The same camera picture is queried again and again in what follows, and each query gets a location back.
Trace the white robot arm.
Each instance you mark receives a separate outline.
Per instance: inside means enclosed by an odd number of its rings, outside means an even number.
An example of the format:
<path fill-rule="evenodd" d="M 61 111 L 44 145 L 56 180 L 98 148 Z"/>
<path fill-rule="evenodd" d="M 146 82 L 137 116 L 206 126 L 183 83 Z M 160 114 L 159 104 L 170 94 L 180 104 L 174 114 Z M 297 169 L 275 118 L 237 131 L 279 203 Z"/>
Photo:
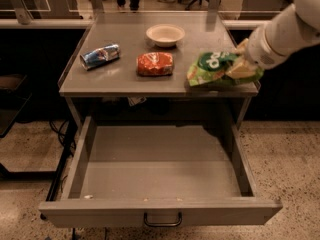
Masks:
<path fill-rule="evenodd" d="M 239 57 L 226 70 L 233 79 L 269 70 L 290 55 L 320 43 L 320 0 L 294 0 L 270 22 L 257 27 L 236 48 Z"/>

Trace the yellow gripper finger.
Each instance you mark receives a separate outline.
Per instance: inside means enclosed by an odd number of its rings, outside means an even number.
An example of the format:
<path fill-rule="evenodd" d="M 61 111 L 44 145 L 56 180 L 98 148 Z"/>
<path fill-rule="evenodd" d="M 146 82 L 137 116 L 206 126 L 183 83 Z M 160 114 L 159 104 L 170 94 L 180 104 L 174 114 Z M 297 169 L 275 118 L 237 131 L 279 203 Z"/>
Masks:
<path fill-rule="evenodd" d="M 238 57 L 233 65 L 226 70 L 226 75 L 232 79 L 251 77 L 255 74 L 257 65 L 243 57 Z"/>
<path fill-rule="evenodd" d="M 240 55 L 245 54 L 247 51 L 248 41 L 249 41 L 248 38 L 243 39 L 235 48 L 235 53 Z"/>

